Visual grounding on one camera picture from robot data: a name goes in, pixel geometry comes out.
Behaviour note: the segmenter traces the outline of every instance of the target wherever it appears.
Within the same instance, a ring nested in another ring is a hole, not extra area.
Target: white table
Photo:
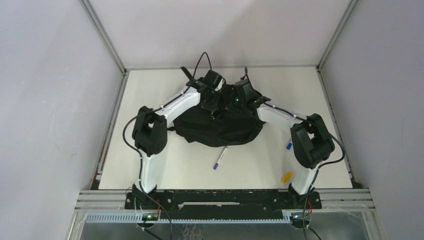
[[[216,68],[228,83],[243,76],[243,68]],[[196,78],[207,69],[198,69]],[[336,131],[314,67],[251,67],[248,69],[253,87],[271,98],[279,107],[299,114],[320,114],[330,133]],[[122,139],[125,124],[139,108],[158,106],[176,94],[188,81],[180,69],[133,70],[119,108],[99,189],[127,189],[138,179],[139,155]],[[126,138],[134,143],[132,123]],[[213,166],[222,147],[214,148],[198,142],[188,143],[175,132],[168,131],[166,157],[157,173],[158,189],[284,189],[281,183],[287,172],[296,174],[299,163],[293,148],[286,149],[290,131],[266,123],[256,139],[248,144],[229,146],[217,170]],[[336,145],[328,161],[337,160],[341,150]],[[317,188],[351,188],[344,161],[323,167],[316,179]]]

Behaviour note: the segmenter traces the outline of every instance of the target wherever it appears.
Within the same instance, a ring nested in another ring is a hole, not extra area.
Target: gray floor
[[[310,225],[323,240],[368,240],[361,213],[313,213]],[[163,240],[170,237],[169,224],[157,224],[150,230]],[[309,240],[318,238],[307,230]],[[302,229],[290,224],[173,224],[173,240],[288,240],[304,239]],[[135,223],[86,223],[83,240],[154,240]]]

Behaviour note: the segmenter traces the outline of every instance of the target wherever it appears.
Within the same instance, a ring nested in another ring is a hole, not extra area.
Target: robotic arm
[[[159,109],[157,111],[143,106],[138,112],[139,115],[146,114],[137,118],[132,132],[135,147],[142,154],[141,176],[133,186],[135,194],[138,191],[149,194],[156,188],[155,173],[158,166],[155,159],[167,144],[168,126],[173,120],[199,103],[211,111],[216,107],[214,95],[223,85],[223,77],[209,70],[205,77],[194,80],[188,71],[185,69],[183,71],[190,79],[186,84],[187,88],[157,108]],[[274,124],[282,130],[290,130],[294,155],[300,166],[289,189],[299,196],[305,195],[314,182],[319,165],[327,160],[335,149],[333,140],[326,133],[327,128],[323,119],[316,113],[311,116],[291,114],[276,107],[270,103],[269,98],[258,96],[248,77],[247,79],[243,77],[234,84],[234,88],[237,92],[234,108],[243,109],[253,117]],[[137,195],[140,200],[147,200],[144,194]]]

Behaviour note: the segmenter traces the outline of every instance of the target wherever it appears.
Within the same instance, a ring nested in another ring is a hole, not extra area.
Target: white wall
[[[390,240],[424,233],[424,1],[359,1],[323,78]]]
[[[349,0],[91,2],[124,65],[157,68],[317,65]]]
[[[121,73],[77,0],[0,2],[0,233],[65,237]]]

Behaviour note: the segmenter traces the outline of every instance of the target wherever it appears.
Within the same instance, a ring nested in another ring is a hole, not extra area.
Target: black bag
[[[223,86],[219,110],[211,112],[198,104],[177,117],[173,121],[176,133],[189,143],[199,142],[209,147],[243,145],[253,141],[265,122],[249,114],[227,110],[232,87],[230,84]]]

